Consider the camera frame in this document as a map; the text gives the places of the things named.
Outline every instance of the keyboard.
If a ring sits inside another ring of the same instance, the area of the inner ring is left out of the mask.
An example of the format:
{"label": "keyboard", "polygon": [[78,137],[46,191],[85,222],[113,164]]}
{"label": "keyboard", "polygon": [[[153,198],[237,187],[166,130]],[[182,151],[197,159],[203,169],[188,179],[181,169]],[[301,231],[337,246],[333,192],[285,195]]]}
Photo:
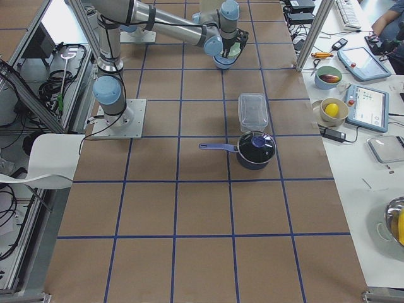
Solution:
{"label": "keyboard", "polygon": [[356,0],[335,0],[337,15],[340,17],[344,30],[358,30],[361,28],[351,1]]}

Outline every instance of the beige bowl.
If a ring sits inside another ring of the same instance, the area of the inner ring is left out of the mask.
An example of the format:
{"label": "beige bowl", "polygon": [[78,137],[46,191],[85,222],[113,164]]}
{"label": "beige bowl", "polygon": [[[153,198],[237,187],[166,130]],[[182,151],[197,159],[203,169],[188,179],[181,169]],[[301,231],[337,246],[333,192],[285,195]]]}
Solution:
{"label": "beige bowl", "polygon": [[[338,113],[335,117],[329,116],[324,111],[327,105],[330,103],[335,103],[338,106]],[[345,118],[348,117],[348,114],[349,114],[348,106],[345,104],[345,102],[342,102],[339,99],[327,98],[321,101],[320,116],[324,121],[332,123],[333,126],[340,125],[341,123],[343,123]]]}

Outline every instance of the white chair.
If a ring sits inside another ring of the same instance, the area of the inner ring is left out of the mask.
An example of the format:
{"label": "white chair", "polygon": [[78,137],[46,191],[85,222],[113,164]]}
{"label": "white chair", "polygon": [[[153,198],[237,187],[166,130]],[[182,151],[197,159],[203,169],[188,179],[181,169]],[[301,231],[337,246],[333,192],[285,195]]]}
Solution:
{"label": "white chair", "polygon": [[34,188],[62,189],[71,187],[84,134],[43,134],[32,145],[27,176],[15,179],[0,174],[0,183],[24,184],[49,210]]}

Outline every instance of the orange tool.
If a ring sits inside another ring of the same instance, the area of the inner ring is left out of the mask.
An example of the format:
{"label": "orange tool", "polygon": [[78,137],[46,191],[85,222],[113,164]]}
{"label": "orange tool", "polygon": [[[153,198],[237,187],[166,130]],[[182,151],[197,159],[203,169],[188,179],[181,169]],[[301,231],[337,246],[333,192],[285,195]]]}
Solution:
{"label": "orange tool", "polygon": [[320,58],[320,59],[326,59],[328,57],[334,57],[334,55],[330,52],[312,52],[311,57],[313,58]]}

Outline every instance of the chair leg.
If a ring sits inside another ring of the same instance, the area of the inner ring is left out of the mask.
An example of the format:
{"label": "chair leg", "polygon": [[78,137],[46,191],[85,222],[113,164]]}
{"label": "chair leg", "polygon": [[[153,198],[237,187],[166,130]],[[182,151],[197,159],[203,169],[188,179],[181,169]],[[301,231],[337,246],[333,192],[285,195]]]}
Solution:
{"label": "chair leg", "polygon": [[25,184],[25,186],[30,190],[30,192],[39,200],[39,202],[51,213],[52,212],[52,208],[50,208],[44,201],[44,199],[42,199],[36,191],[33,190],[32,187],[28,186]]}

